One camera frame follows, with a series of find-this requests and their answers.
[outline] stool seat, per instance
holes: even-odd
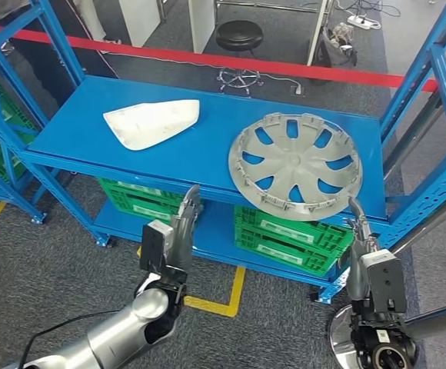
[[[250,21],[231,21],[216,30],[216,43],[231,52],[246,52],[262,43],[265,35],[259,25]]]

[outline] black stool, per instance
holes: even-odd
[[[254,56],[253,49],[259,46],[265,38],[262,30],[257,24],[249,21],[231,21],[220,25],[216,30],[216,43],[225,50],[236,52],[250,52]],[[219,88],[245,88],[247,96],[250,96],[249,86],[257,83],[264,84],[258,71],[223,68],[219,70],[216,80],[221,82]]]

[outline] gray carpet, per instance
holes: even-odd
[[[110,19],[109,27],[115,24],[115,12],[106,15],[102,6],[109,9],[113,6],[110,3],[95,1],[100,18]],[[308,34],[305,28],[310,25],[305,22],[307,16],[222,8],[220,21],[254,19],[268,35],[257,50],[258,58],[301,62],[305,56],[302,45],[307,40],[293,31],[303,28],[303,34]],[[169,17],[148,40],[148,46],[190,49],[190,29],[185,29],[188,25],[187,3],[173,3]],[[345,17],[336,12],[331,23],[339,20],[344,21]],[[107,32],[114,33],[114,29]],[[122,27],[117,31],[119,37],[125,32]],[[285,41],[299,47],[287,48]],[[357,69],[387,70],[381,32],[357,32],[355,45],[360,53]],[[214,40],[208,44],[206,52],[224,54]],[[39,103],[48,115],[53,114],[54,103],[33,80],[29,66],[19,55],[11,57]],[[218,89],[215,80],[216,72],[212,68],[119,55],[108,58],[122,78],[205,91]],[[289,82],[271,80],[266,80],[262,88],[253,89],[252,94],[255,98],[368,115],[379,115],[389,98],[389,91],[382,88],[337,83],[316,86],[302,79],[300,82],[306,88],[305,98],[289,95]],[[95,215],[104,199],[96,182],[81,175],[68,189],[91,215]],[[402,183],[398,177],[389,189],[398,193],[402,190]],[[39,206],[49,213],[45,225],[30,224],[28,216],[11,206],[6,206],[0,216],[0,366],[17,360],[27,338],[36,331],[77,314],[121,307],[129,301],[132,288],[141,275],[135,256],[135,244],[118,240],[115,248],[97,248],[84,229],[50,197],[44,198]],[[416,314],[419,307],[412,273],[412,255],[408,250],[401,258],[412,301],[409,314]],[[189,280],[189,291],[225,302],[234,272],[234,267],[196,259]],[[316,290],[305,284],[248,271],[240,312],[235,319],[185,309],[175,339],[130,367],[336,367],[330,353],[326,327],[331,316],[346,304],[347,299],[342,292],[333,300],[333,306],[315,304],[308,301],[311,291]],[[79,337],[93,321],[73,324],[40,338],[31,356],[45,354]]]

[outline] red tape line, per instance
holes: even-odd
[[[28,31],[22,29],[18,31],[14,38],[33,42],[50,43],[48,36],[44,32]],[[67,36],[67,42],[73,48],[85,48],[111,52],[114,54],[137,56],[141,58],[164,59],[169,62],[186,62],[200,65],[212,65],[214,67],[228,67],[236,69],[247,69],[259,71],[261,73],[271,73],[274,75],[287,75],[293,77],[322,79],[326,81],[354,83],[360,85],[371,85],[388,88],[398,88],[404,79],[401,75],[388,75],[373,71],[353,71],[340,68],[325,68],[306,66],[280,61],[263,61],[249,58],[234,58],[231,56],[194,54],[194,52],[181,52],[163,48],[138,48],[131,45],[118,45],[108,42],[92,41],[88,38]],[[434,79],[426,81],[422,91],[434,92],[437,89],[437,82]]]

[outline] white power strip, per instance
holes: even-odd
[[[367,21],[367,19],[359,17],[357,15],[351,15],[348,18],[348,23],[356,25],[357,27],[363,29],[370,29],[373,23]]]

